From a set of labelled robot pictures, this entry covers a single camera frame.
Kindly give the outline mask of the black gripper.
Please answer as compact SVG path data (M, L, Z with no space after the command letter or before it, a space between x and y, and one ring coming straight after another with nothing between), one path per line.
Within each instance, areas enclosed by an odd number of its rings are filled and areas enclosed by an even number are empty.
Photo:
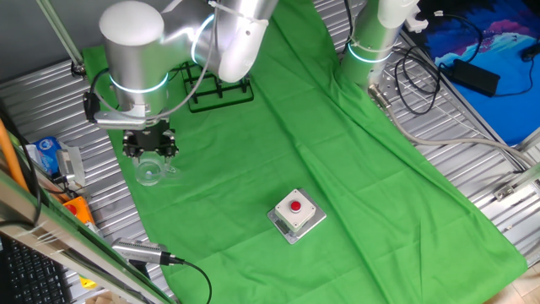
M143 152L157 152L170 163L178 153L175 130L168 129L167 122L134 132L126 130L122 135L122 152L134 165L140 163Z

